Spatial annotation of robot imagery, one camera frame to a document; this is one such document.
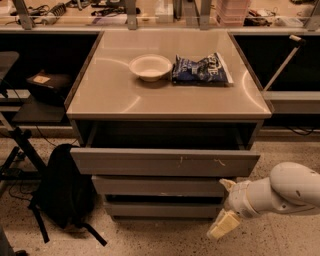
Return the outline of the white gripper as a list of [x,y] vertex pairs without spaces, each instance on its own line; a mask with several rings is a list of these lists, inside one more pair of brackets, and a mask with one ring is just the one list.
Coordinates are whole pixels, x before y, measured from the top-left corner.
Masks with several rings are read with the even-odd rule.
[[236,183],[229,179],[220,179],[219,183],[229,192],[228,203],[232,210],[222,209],[207,231],[210,239],[220,239],[240,225],[240,218],[257,218],[260,214],[252,207],[248,199],[250,181]]

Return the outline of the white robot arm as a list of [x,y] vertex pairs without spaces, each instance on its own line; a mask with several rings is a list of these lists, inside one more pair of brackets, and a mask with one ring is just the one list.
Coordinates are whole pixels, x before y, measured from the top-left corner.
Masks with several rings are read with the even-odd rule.
[[242,219],[265,213],[315,215],[320,213],[320,174],[294,162],[277,164],[267,178],[234,182],[220,179],[228,192],[224,208],[207,232],[220,239],[236,229]]

